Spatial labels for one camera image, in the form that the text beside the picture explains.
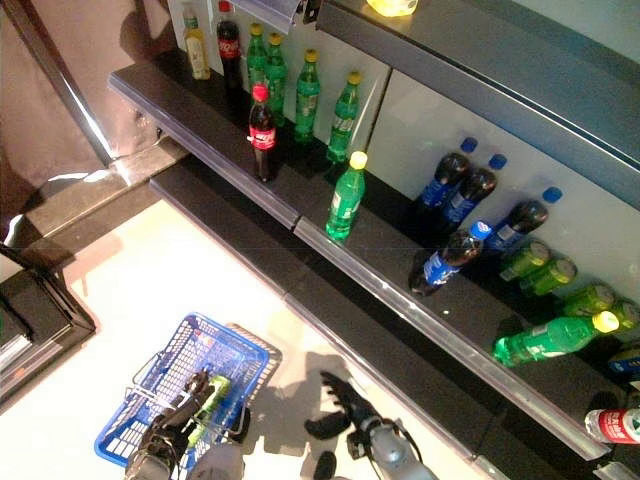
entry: sprite bottle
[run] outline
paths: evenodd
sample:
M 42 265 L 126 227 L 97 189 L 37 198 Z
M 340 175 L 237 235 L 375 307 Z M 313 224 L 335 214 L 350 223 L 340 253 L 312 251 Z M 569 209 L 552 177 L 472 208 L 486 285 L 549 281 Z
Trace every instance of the sprite bottle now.
M 304 67 L 298 76 L 296 85 L 296 128 L 294 139 L 299 143 L 308 143 L 313 139 L 313 122 L 316 118 L 320 81 L 316 71 L 318 53 L 307 50 L 304 55 Z
M 344 163 L 347 160 L 347 147 L 353 123 L 358 116 L 360 100 L 358 98 L 358 85 L 362 80 L 359 72 L 351 72 L 347 77 L 347 85 L 340 94 L 336 103 L 335 117 L 331 126 L 331 137 L 327 149 L 327 158 L 333 163 Z
M 209 385 L 214 387 L 213 393 L 204 401 L 200 410 L 196 412 L 194 418 L 197 422 L 196 428 L 189 434 L 189 441 L 187 448 L 193 448 L 198 443 L 198 440 L 207 431 L 209 424 L 213 418 L 213 413 L 220 405 L 220 402 L 231 391 L 231 380 L 222 375 L 215 375 L 209 380 Z
M 366 153 L 353 152 L 349 161 L 349 170 L 338 179 L 326 225 L 327 234 L 334 240 L 344 240 L 351 232 L 351 225 L 364 195 L 366 163 Z
M 276 126 L 284 125 L 284 90 L 287 85 L 287 65 L 282 58 L 280 44 L 282 36 L 279 33 L 269 35 L 269 50 L 267 51 L 267 86 L 269 87 L 269 107 L 273 113 Z
M 265 67 L 267 65 L 267 51 L 262 42 L 262 25 L 252 23 L 249 30 L 249 50 L 247 51 L 247 72 L 249 74 L 249 91 L 253 92 L 256 83 L 267 83 Z
M 558 317 L 545 325 L 501 338 L 493 356 L 503 365 L 514 367 L 576 352 L 601 333 L 617 328 L 618 319 L 606 310 L 592 317 Z

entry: white panel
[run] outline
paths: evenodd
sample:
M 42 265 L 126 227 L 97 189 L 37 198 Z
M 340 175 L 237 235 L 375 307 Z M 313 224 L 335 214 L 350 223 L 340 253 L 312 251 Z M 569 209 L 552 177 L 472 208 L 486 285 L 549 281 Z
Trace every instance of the white panel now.
M 218 73 L 222 74 L 222 63 L 217 53 L 216 46 L 216 25 L 219 18 L 218 2 L 206 2 L 206 0 L 198 0 L 192 2 L 198 7 L 198 18 L 201 11 L 206 11 L 208 4 L 209 24 L 207 28 L 207 51 L 209 53 L 210 65 Z M 176 39 L 180 48 L 184 49 L 184 41 L 182 40 L 182 32 L 184 30 L 182 20 L 182 4 L 178 1 L 171 1 L 170 11 L 171 18 L 176 33 Z M 238 23 L 240 30 L 240 46 L 243 50 L 242 57 L 242 76 L 244 78 L 245 89 L 247 88 L 247 66 L 244 53 L 249 46 L 249 26 L 257 21 L 252 15 L 235 9 L 235 21 Z M 275 32 L 276 29 L 269 25 L 264 26 L 263 38 L 265 47 L 267 47 L 267 38 L 269 33 Z M 352 70 L 358 70 L 362 74 L 362 83 L 359 87 L 360 93 L 360 121 L 357 123 L 356 130 L 352 138 L 352 150 L 364 148 L 371 126 L 373 124 L 377 107 L 382 97 L 382 90 L 386 80 L 389 67 L 384 63 L 362 53 L 346 43 L 327 35 L 324 32 L 315 29 L 314 24 L 304 25 L 302 23 L 302 14 L 294 17 L 294 25 L 289 31 L 289 35 L 285 35 L 282 42 L 282 55 L 289 70 L 287 79 L 287 93 L 285 96 L 284 113 L 285 116 L 295 121 L 296 108 L 296 80 L 300 74 L 300 70 L 304 65 L 304 51 L 308 48 L 314 48 L 318 51 L 318 75 L 320 77 L 320 99 L 318 102 L 318 111 L 316 114 L 316 122 L 314 127 L 315 136 L 325 143 L 329 141 L 331 133 L 331 123 L 333 121 L 333 111 L 338 96 L 346 85 L 347 74 Z
M 571 257 L 580 271 L 566 291 L 593 277 L 640 303 L 640 212 L 527 143 L 411 78 L 394 71 L 369 146 L 368 169 L 415 198 L 433 177 L 440 158 L 465 136 L 479 145 L 472 154 L 485 165 L 494 153 L 508 159 L 497 189 L 465 221 L 495 224 L 525 197 L 556 185 L 564 197 L 535 236 Z

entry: bottle label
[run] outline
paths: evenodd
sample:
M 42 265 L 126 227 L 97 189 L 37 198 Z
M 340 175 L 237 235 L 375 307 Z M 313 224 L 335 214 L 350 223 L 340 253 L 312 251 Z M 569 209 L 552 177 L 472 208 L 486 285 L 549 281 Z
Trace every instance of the bottle label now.
M 522 237 L 522 233 L 516 232 L 503 220 L 496 226 L 496 232 L 485 240 L 485 245 L 493 250 L 505 251 Z
M 451 190 L 451 185 L 443 185 L 434 178 L 422 191 L 422 202 L 427 207 L 439 207 L 449 190 Z
M 445 207 L 442 215 L 451 223 L 461 223 L 475 206 L 475 202 L 467 200 L 460 192 L 457 192 Z
M 185 39 L 187 45 L 187 54 L 189 56 L 189 63 L 191 64 L 191 70 L 193 71 L 194 78 L 205 77 L 207 72 L 205 70 L 207 62 L 204 59 L 204 48 L 202 43 L 195 37 L 187 37 Z
M 249 126 L 251 145 L 259 150 L 269 150 L 276 144 L 276 129 L 258 130 Z
M 342 202 L 340 194 L 338 192 L 334 192 L 333 198 L 331 199 L 331 215 L 342 220 L 350 220 L 355 216 L 359 206 L 360 200 L 358 200 L 354 205 L 348 206 Z
M 284 100 L 284 78 L 268 78 L 267 83 L 269 85 L 269 105 L 279 105 Z
M 440 257 L 438 252 L 424 264 L 424 278 L 429 285 L 442 285 L 447 283 L 451 275 L 460 271 L 460 267 L 452 267 Z
M 188 29 L 196 29 L 198 28 L 198 19 L 196 17 L 185 18 L 184 26 Z
M 626 425 L 633 424 L 633 419 L 629 418 L 633 414 L 633 411 L 623 408 L 600 412 L 600 415 L 598 415 L 600 431 L 613 443 L 639 443 L 637 439 L 631 436 L 632 432 L 628 430 Z
M 534 327 L 524 339 L 524 345 L 527 351 L 533 355 L 533 358 L 541 357 L 552 358 L 564 355 L 566 352 L 556 351 L 553 343 L 547 335 L 549 330 L 548 324 Z
M 298 92 L 296 97 L 296 109 L 304 117 L 311 117 L 316 113 L 318 104 L 318 95 L 303 95 Z
M 353 128 L 353 118 L 342 118 L 336 115 L 333 119 L 333 128 L 339 132 L 348 133 Z
M 240 45 L 238 40 L 226 40 L 224 38 L 218 39 L 218 49 L 220 50 L 220 58 L 230 59 L 240 56 Z
M 264 68 L 262 67 L 249 67 L 249 80 L 251 82 L 251 86 L 256 83 L 265 83 L 265 73 Z

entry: green can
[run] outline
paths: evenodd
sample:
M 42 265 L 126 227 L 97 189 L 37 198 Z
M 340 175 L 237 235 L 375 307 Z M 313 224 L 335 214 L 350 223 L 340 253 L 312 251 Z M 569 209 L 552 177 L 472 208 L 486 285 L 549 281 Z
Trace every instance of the green can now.
M 532 241 L 524 248 L 516 250 L 505 257 L 502 262 L 500 278 L 509 282 L 524 277 L 542 267 L 551 258 L 551 252 L 541 242 Z
M 616 300 L 609 311 L 620 321 L 619 332 L 632 330 L 640 325 L 640 307 L 627 298 Z
M 577 273 L 577 267 L 568 258 L 554 258 L 520 280 L 520 288 L 525 295 L 545 295 L 554 288 L 571 283 Z
M 587 285 L 565 299 L 562 311 L 569 316 L 594 315 L 609 310 L 615 299 L 613 290 L 606 285 Z

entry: red bottle cap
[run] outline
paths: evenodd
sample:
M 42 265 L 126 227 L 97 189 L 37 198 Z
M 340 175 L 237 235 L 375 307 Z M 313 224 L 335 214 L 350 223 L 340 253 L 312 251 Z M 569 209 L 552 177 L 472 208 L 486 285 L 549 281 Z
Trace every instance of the red bottle cap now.
M 256 83 L 253 86 L 253 99 L 256 102 L 266 102 L 269 98 L 269 89 L 264 83 Z

